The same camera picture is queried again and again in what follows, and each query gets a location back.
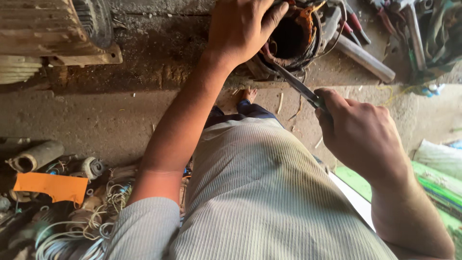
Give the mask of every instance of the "person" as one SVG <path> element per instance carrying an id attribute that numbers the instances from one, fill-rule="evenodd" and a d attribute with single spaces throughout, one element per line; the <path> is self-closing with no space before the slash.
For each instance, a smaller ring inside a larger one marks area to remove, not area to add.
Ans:
<path id="1" fill-rule="evenodd" d="M 332 116 L 315 110 L 326 147 L 372 187 L 376 233 L 274 116 L 246 111 L 256 93 L 246 93 L 230 120 L 210 112 L 230 72 L 287 12 L 286 2 L 273 1 L 216 3 L 208 45 L 148 143 L 106 259 L 453 259 L 454 244 L 386 108 L 315 91 Z M 181 225 L 179 189 L 191 155 Z"/>

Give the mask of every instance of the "concrete floor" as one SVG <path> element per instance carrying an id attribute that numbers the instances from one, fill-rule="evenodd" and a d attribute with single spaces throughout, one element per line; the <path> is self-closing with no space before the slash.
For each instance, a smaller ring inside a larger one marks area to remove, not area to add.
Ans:
<path id="1" fill-rule="evenodd" d="M 387 101 L 389 89 L 375 86 L 336 87 L 344 97 L 380 105 Z M 394 87 L 394 95 L 400 89 Z M 234 104 L 241 92 L 222 91 L 217 104 L 225 113 L 236 112 Z M 55 96 L 51 91 L 24 91 L 0 94 L 0 136 L 30 137 L 33 140 L 55 139 L 63 142 L 66 154 L 94 156 L 104 159 L 111 167 L 125 165 L 142 156 L 152 134 L 177 92 L 157 91 L 130 94 L 94 94 Z M 336 159 L 321 144 L 321 129 L 314 110 L 306 100 L 303 110 L 291 122 L 297 111 L 299 94 L 291 88 L 261 89 L 255 102 L 276 113 L 280 94 L 283 105 L 277 118 L 321 160 L 331 167 Z M 403 145 L 410 154 L 423 138 L 431 142 L 446 142 L 462 138 L 462 87 L 447 86 L 441 96 L 426 98 L 413 93 L 403 94 L 388 106 L 401 134 Z"/>

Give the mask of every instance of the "pipe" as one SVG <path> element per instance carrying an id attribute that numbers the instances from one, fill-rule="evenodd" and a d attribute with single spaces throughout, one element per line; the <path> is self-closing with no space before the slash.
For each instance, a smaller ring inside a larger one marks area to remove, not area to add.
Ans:
<path id="1" fill-rule="evenodd" d="M 422 45 L 422 38 L 420 37 L 419 23 L 417 21 L 414 4 L 407 5 L 403 11 L 406 14 L 406 22 L 412 39 L 417 68 L 420 71 L 426 70 L 424 47 Z"/>
<path id="2" fill-rule="evenodd" d="M 20 173 L 40 169 L 64 154 L 64 146 L 58 141 L 48 141 L 30 148 L 8 160 L 8 164 Z"/>
<path id="3" fill-rule="evenodd" d="M 333 40 L 331 40 L 331 43 L 335 41 L 338 35 L 339 33 L 336 31 Z M 340 35 L 339 41 L 335 45 L 335 48 L 345 53 L 348 57 L 352 58 L 357 63 L 361 64 L 364 68 L 368 69 L 384 82 L 390 83 L 393 81 L 393 79 L 395 79 L 396 73 L 393 70 L 385 66 L 374 56 L 369 54 L 354 42 L 350 41 L 345 36 Z"/>

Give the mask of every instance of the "dirt floor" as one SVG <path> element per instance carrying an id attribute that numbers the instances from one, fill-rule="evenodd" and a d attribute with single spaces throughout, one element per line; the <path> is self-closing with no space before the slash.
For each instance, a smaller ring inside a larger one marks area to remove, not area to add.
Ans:
<path id="1" fill-rule="evenodd" d="M 114 23 L 114 41 L 122 52 L 121 64 L 45 66 L 26 82 L 7 84 L 0 93 L 52 90 L 58 95 L 178 91 L 197 64 L 208 39 L 215 0 L 107 0 Z M 356 32 L 363 48 L 396 72 L 393 84 L 409 81 L 408 49 L 389 37 L 372 6 L 349 1 L 371 39 Z M 315 86 L 376 85 L 379 79 L 337 49 L 316 58 L 306 68 L 306 84 Z M 438 83 L 461 83 L 462 63 Z M 254 82 L 245 64 L 228 77 L 223 89 L 279 88 L 278 82 Z"/>
<path id="2" fill-rule="evenodd" d="M 335 89 L 344 97 L 374 105 L 386 103 L 390 97 L 389 89 L 375 86 Z M 398 95 L 401 89 L 393 90 L 393 95 Z M 111 167 L 125 165 L 142 156 L 152 125 L 157 125 L 176 93 L 157 91 L 135 97 L 128 93 L 56 96 L 51 91 L 0 94 L 0 136 L 55 139 L 63 142 L 66 154 L 101 158 Z M 236 112 L 234 104 L 242 93 L 232 93 L 222 91 L 217 99 L 225 113 Z M 334 167 L 336 160 L 322 143 L 315 149 L 322 134 L 306 100 L 297 118 L 288 121 L 299 107 L 296 91 L 288 87 L 261 89 L 255 102 L 276 113 L 281 93 L 284 98 L 277 118 L 288 130 L 295 126 L 293 134 L 307 149 Z M 461 104 L 462 87 L 451 85 L 433 98 L 398 95 L 388 108 L 406 151 L 412 154 L 423 138 L 436 143 L 462 138 L 462 131 L 451 133 L 451 129 L 462 127 Z"/>

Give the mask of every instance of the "forearm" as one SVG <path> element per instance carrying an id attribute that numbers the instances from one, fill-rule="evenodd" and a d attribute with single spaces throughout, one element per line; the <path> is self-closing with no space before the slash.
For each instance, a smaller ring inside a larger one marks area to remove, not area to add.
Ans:
<path id="1" fill-rule="evenodd" d="M 386 242 L 417 255 L 454 258 L 454 244 L 410 166 L 396 184 L 372 185 L 372 221 Z"/>
<path id="2" fill-rule="evenodd" d="M 129 204 L 157 196 L 179 202 L 184 167 L 232 69 L 226 59 L 202 55 L 148 143 Z"/>

